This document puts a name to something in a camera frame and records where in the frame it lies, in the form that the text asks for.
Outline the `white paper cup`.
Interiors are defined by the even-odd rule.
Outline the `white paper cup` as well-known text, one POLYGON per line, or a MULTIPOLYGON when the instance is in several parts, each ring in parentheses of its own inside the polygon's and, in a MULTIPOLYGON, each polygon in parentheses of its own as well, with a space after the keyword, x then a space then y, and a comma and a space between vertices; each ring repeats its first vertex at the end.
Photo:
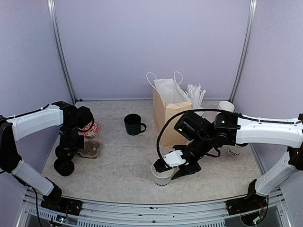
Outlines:
POLYGON ((157 186, 166 186, 174 175, 174 169, 167 170, 165 172, 157 172, 154 165, 151 166, 151 173, 153 175, 154 182, 157 186))
POLYGON ((228 154, 232 157, 239 157, 243 154, 246 146, 235 144, 228 147, 228 154))

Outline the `brown paper bag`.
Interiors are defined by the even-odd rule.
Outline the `brown paper bag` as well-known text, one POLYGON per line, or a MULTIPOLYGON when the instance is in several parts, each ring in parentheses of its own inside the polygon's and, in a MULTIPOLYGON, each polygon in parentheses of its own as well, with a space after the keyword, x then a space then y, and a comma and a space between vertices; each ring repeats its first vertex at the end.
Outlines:
MULTIPOLYGON (((180 72, 174 72, 171 79, 159 79, 152 72, 148 72, 146 78, 153 88, 153 118, 156 130, 160 132, 172 116, 192 109, 192 101, 180 87, 183 81, 180 72), (149 80, 149 76, 153 76, 154 80, 149 80)), ((174 124, 179 118, 174 118, 164 130, 160 139, 163 148, 185 143, 185 138, 174 130, 174 124)))

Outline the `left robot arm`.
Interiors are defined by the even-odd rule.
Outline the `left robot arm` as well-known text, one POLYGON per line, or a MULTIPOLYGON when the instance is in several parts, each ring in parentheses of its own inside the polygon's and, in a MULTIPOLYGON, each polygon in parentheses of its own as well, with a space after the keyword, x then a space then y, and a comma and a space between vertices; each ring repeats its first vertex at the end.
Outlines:
POLYGON ((94 116, 87 107, 76 107, 64 101, 54 102, 28 113, 0 118, 0 168, 26 186, 47 197, 56 210, 66 206, 61 189, 26 163, 17 151, 16 142, 22 138, 54 126, 60 127, 60 141, 55 153, 55 170, 62 176, 74 170, 75 154, 84 149, 85 127, 93 126, 94 116))

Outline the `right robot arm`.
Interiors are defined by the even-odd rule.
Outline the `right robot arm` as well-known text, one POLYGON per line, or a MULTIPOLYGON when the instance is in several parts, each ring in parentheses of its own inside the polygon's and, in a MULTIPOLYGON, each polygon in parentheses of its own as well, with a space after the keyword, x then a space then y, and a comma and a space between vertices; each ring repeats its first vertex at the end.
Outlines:
POLYGON ((175 145, 180 162, 173 179, 191 175, 201 170, 198 161, 211 149, 228 146, 246 146, 249 143, 287 146, 281 159, 262 177, 249 184, 242 206, 252 210, 261 198, 279 186, 292 174, 303 169, 303 120, 273 120, 248 117, 237 113, 221 112, 213 122, 194 111, 184 113, 174 130, 188 139, 188 145, 175 145))

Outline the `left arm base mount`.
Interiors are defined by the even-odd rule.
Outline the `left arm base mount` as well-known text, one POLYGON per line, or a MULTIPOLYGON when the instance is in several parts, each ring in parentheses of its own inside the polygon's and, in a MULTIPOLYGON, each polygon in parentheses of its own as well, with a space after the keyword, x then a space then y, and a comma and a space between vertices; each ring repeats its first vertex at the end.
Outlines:
POLYGON ((60 195, 43 196, 41 207, 65 213, 67 215, 80 215, 83 202, 76 199, 69 199, 60 195))

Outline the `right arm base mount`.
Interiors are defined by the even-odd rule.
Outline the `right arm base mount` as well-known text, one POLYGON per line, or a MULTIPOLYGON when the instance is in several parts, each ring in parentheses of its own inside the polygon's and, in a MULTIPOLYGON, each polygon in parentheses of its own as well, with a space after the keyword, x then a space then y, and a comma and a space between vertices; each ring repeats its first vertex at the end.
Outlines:
POLYGON ((244 196, 236 199, 230 199, 226 202, 229 215, 241 214, 252 210, 257 210, 267 206, 267 196, 252 195, 244 196))

